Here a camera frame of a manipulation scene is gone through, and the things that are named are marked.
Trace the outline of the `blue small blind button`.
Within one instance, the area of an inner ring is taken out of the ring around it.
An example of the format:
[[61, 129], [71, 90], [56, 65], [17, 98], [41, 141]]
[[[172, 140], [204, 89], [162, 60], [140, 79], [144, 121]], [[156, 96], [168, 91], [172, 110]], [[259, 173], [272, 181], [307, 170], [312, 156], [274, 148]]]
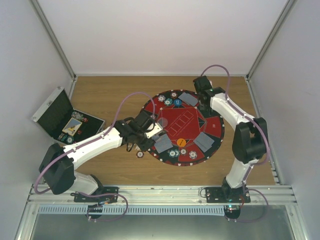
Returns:
[[175, 99], [175, 100], [173, 101], [173, 104], [174, 104], [176, 107], [179, 107], [179, 106], [182, 105], [182, 101], [181, 101], [180, 99]]

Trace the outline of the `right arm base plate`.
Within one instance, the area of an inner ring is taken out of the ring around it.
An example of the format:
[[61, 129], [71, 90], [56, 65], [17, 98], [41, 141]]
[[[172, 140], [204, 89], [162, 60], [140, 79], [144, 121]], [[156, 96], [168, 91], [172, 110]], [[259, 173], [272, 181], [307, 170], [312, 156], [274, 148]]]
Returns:
[[225, 187], [207, 186], [199, 191], [199, 195], [206, 199], [207, 203], [250, 203], [251, 198], [247, 196], [241, 187], [226, 189]]

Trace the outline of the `dealt card top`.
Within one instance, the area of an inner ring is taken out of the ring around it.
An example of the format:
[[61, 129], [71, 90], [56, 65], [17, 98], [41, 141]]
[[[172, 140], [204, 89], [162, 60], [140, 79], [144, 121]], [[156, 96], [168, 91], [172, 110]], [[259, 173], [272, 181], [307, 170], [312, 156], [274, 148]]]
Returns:
[[198, 103], [198, 99], [190, 93], [183, 92], [178, 98], [193, 107], [195, 107]]

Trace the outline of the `blue 10 chip bottom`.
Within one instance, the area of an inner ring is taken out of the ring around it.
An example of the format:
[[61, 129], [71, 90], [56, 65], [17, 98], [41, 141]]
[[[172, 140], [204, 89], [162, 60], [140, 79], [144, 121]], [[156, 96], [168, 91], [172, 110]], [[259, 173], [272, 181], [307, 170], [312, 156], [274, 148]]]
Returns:
[[198, 156], [196, 151], [190, 151], [188, 155], [192, 160], [196, 159]]

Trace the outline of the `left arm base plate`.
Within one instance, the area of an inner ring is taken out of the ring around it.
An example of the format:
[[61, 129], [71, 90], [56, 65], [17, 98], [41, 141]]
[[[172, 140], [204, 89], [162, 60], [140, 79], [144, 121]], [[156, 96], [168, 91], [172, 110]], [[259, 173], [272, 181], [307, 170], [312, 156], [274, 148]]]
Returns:
[[85, 196], [79, 192], [71, 193], [74, 202], [76, 203], [116, 203], [118, 196], [114, 194], [119, 193], [119, 187], [117, 186], [104, 186], [98, 188], [90, 197]]

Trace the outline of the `orange 100 chip stack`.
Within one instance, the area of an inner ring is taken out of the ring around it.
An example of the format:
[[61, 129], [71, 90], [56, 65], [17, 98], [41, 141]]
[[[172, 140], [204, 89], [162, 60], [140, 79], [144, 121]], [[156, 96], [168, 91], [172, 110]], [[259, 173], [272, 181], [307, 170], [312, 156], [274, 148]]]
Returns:
[[144, 157], [144, 152], [143, 152], [143, 151], [138, 151], [138, 152], [136, 153], [136, 157], [137, 157], [137, 158], [143, 158], [143, 157]]

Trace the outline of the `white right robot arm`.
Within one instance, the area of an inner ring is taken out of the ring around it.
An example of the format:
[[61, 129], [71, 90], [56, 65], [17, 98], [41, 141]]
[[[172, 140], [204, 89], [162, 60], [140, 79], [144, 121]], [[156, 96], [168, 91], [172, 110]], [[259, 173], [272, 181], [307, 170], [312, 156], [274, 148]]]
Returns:
[[232, 203], [245, 194], [244, 187], [253, 167], [270, 154], [267, 123], [262, 117], [255, 118], [239, 108], [220, 87], [196, 88], [196, 93], [205, 110], [219, 113], [234, 130], [234, 162], [221, 186], [223, 200]]

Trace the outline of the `green 50 chip bottom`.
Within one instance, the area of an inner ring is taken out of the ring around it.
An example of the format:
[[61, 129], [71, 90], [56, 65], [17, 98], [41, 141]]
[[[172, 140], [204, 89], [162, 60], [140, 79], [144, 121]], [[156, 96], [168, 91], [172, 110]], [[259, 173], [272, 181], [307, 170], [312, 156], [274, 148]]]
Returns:
[[180, 155], [180, 152], [177, 149], [171, 149], [168, 151], [170, 158], [177, 158]]

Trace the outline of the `dealt card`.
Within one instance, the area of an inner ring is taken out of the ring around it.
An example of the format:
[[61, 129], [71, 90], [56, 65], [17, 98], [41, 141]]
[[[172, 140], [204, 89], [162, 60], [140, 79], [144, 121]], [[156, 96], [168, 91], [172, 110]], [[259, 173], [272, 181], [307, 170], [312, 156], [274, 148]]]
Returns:
[[198, 103], [198, 99], [190, 93], [183, 92], [178, 98], [193, 107], [195, 107]]
[[166, 134], [164, 134], [155, 141], [154, 147], [155, 150], [160, 154], [164, 151], [171, 149], [173, 147], [173, 144], [170, 138]]
[[210, 150], [215, 141], [204, 132], [201, 132], [193, 141], [204, 153]]

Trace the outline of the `orange big blind button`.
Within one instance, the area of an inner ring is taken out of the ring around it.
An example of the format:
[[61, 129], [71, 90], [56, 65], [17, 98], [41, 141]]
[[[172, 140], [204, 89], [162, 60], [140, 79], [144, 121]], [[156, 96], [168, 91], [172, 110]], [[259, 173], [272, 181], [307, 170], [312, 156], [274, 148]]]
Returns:
[[176, 144], [177, 144], [180, 148], [183, 148], [183, 147], [186, 146], [187, 141], [186, 141], [184, 138], [179, 138], [179, 139], [176, 141]]

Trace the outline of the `green 50 chip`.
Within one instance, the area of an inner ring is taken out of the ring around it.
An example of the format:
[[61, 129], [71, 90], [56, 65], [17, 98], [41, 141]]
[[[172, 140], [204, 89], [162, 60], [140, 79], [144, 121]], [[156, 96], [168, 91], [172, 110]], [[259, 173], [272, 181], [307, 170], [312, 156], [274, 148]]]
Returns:
[[173, 100], [171, 98], [167, 98], [165, 101], [164, 101], [164, 104], [166, 106], [170, 106], [171, 104], [173, 103]]
[[168, 151], [170, 158], [177, 158], [180, 155], [180, 152], [177, 149], [171, 149]]

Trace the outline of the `green 50 chip top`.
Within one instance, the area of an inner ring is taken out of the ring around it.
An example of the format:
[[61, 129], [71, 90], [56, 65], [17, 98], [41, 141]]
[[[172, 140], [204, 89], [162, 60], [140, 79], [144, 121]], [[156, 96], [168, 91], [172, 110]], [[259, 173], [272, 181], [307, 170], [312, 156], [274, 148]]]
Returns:
[[164, 104], [166, 106], [170, 106], [171, 104], [173, 103], [173, 100], [171, 98], [167, 98], [165, 101], [164, 101]]

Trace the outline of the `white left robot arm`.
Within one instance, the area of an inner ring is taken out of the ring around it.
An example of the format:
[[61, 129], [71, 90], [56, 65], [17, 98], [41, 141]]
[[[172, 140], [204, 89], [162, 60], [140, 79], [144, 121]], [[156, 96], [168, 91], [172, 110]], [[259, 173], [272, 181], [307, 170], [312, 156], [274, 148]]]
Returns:
[[77, 172], [77, 169], [92, 158], [126, 144], [136, 144], [141, 151], [149, 150], [154, 144], [153, 136], [163, 128], [153, 119], [148, 118], [143, 124], [131, 119], [115, 121], [106, 130], [78, 143], [61, 147], [55, 143], [49, 147], [39, 167], [39, 176], [34, 184], [38, 190], [40, 180], [45, 180], [48, 190], [55, 195], [66, 191], [74, 191], [86, 195], [92, 202], [98, 202], [103, 197], [102, 184], [93, 175]]

